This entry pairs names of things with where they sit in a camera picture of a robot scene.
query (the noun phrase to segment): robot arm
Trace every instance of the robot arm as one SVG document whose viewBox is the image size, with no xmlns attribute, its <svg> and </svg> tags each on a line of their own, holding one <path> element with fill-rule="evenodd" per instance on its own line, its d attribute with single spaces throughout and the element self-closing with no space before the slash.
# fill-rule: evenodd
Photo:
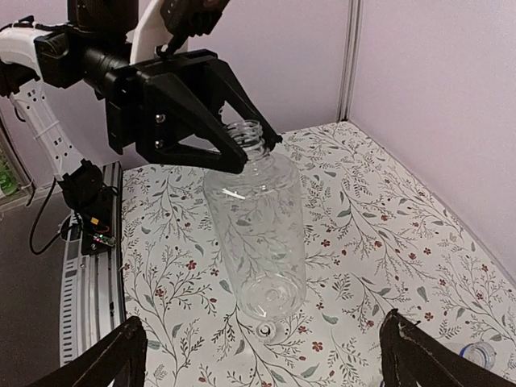
<svg viewBox="0 0 516 387">
<path fill-rule="evenodd" d="M 109 196 L 115 193 L 67 139 L 44 84 L 66 89 L 85 81 L 105 100 L 110 146 L 123 154 L 135 144 L 150 163 L 240 173 L 247 155 L 224 130 L 219 112 L 225 103 L 243 119 L 262 123 L 270 149 L 281 141 L 217 54 L 176 53 L 190 36 L 210 34 L 228 3 L 152 0 L 138 23 L 138 0 L 69 0 L 66 24 L 44 26 L 29 17 L 0 29 L 0 96 L 9 97 L 27 120 L 66 203 L 86 221 L 109 229 Z M 135 42 L 129 44 L 133 29 Z M 181 144 L 191 135 L 218 152 Z"/>
<path fill-rule="evenodd" d="M 22 27 L 11 27 L 0 32 L 0 66 L 11 83 L 9 86 L 8 80 L 0 80 L 0 95 L 8 96 L 27 121 L 34 139 L 46 151 L 54 177 L 62 181 L 66 173 L 71 174 L 81 166 L 83 157 L 63 132 L 44 93 L 34 41 L 48 34 Z M 25 77 L 26 81 L 23 84 L 16 82 L 16 77 Z"/>
</svg>

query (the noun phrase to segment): red flower print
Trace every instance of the red flower print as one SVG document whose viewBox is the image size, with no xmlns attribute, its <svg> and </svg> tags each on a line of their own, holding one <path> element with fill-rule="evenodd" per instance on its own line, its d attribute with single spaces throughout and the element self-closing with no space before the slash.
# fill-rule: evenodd
<svg viewBox="0 0 516 387">
<path fill-rule="evenodd" d="M 314 341 L 314 342 L 312 343 L 312 349 L 313 349 L 314 351 L 316 351 L 316 352 L 322 351 L 322 349 L 323 349 L 323 346 L 322 346 L 322 345 L 323 345 L 323 343 L 321 343 L 320 341 L 319 341 L 319 342 Z"/>
<path fill-rule="evenodd" d="M 158 288 L 156 289 L 156 292 L 154 292 L 154 294 L 159 297 L 159 298 L 163 298 L 164 296 L 164 290 L 162 288 Z"/>
<path fill-rule="evenodd" d="M 194 270 L 196 266 L 197 266 L 197 263 L 194 262 L 194 260 L 191 260 L 188 264 L 186 264 L 186 267 L 188 268 L 188 270 Z"/>
</svg>

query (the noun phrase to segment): screw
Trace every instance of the screw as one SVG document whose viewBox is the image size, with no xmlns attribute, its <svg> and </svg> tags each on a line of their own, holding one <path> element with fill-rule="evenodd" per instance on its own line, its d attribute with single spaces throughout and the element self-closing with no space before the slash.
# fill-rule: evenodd
<svg viewBox="0 0 516 387">
<path fill-rule="evenodd" d="M 156 120 L 156 123 L 164 123 L 164 121 L 167 119 L 167 116 L 164 114 L 156 114 L 154 119 Z"/>
</svg>

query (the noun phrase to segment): clear plastic bottle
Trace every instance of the clear plastic bottle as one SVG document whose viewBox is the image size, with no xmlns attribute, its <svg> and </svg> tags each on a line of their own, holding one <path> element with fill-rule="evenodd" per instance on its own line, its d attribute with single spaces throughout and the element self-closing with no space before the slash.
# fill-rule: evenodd
<svg viewBox="0 0 516 387">
<path fill-rule="evenodd" d="M 277 323 L 306 296 L 299 171 L 287 157 L 269 152 L 258 122 L 232 123 L 227 132 L 249 161 L 239 175 L 207 172 L 204 194 L 239 308 Z"/>
</svg>

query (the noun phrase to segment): floral tablecloth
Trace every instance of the floral tablecloth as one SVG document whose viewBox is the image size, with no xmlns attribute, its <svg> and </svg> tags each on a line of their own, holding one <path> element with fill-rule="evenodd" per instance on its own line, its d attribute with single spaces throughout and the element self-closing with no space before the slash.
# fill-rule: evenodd
<svg viewBox="0 0 516 387">
<path fill-rule="evenodd" d="M 308 296 L 265 345 L 235 307 L 201 169 L 125 172 L 123 278 L 147 386 L 368 385 L 391 308 L 443 343 L 488 341 L 516 379 L 514 289 L 458 220 L 357 127 L 286 134 L 302 172 Z"/>
</svg>

